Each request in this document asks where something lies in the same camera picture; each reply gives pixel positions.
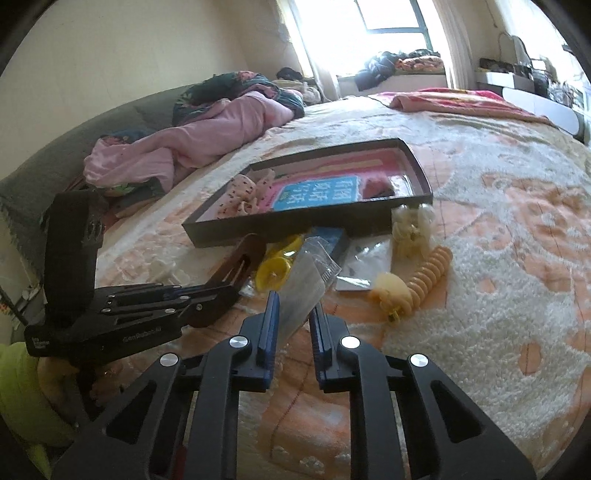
white desk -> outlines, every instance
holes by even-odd
[[[547,116],[557,127],[572,136],[579,135],[584,127],[583,122],[572,108],[560,105],[539,95],[512,88],[503,88],[503,98],[529,113]]]
[[[484,85],[514,88],[531,93],[534,93],[535,89],[533,80],[520,77],[513,73],[476,72],[476,81]]]

blue label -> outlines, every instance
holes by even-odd
[[[321,180],[306,180],[283,187],[273,203],[273,210],[319,207],[356,202],[359,192],[359,177],[333,177]]]

small items on desk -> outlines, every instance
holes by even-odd
[[[382,273],[374,282],[371,298],[379,301],[392,320],[410,315],[447,273],[452,258],[447,247],[436,247],[406,283],[393,273]]]

plastic bag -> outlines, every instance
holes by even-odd
[[[351,240],[335,290],[370,290],[379,273],[390,271],[391,243],[390,235]]]
[[[327,242],[317,236],[306,239],[279,291],[278,349],[302,327],[340,272],[340,267],[324,249],[325,245]]]

red blanket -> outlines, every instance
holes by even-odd
[[[544,116],[537,116],[503,100],[487,90],[451,90],[430,88],[417,92],[384,92],[370,95],[385,106],[403,112],[440,112],[461,115],[509,118],[525,122],[554,124]]]

